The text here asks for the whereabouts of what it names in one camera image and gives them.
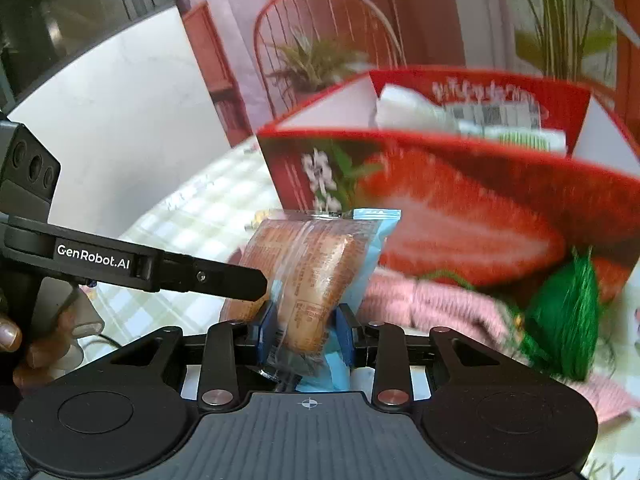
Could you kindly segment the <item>person's left hand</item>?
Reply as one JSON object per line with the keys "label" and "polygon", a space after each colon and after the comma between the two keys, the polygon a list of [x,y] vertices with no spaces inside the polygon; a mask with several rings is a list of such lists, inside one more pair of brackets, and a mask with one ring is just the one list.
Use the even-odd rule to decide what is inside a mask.
{"label": "person's left hand", "polygon": [[85,352],[74,336],[76,318],[76,308],[67,307],[58,315],[55,326],[47,335],[26,347],[26,356],[11,373],[1,371],[2,410],[13,402],[17,391],[21,394],[32,392],[81,364]]}

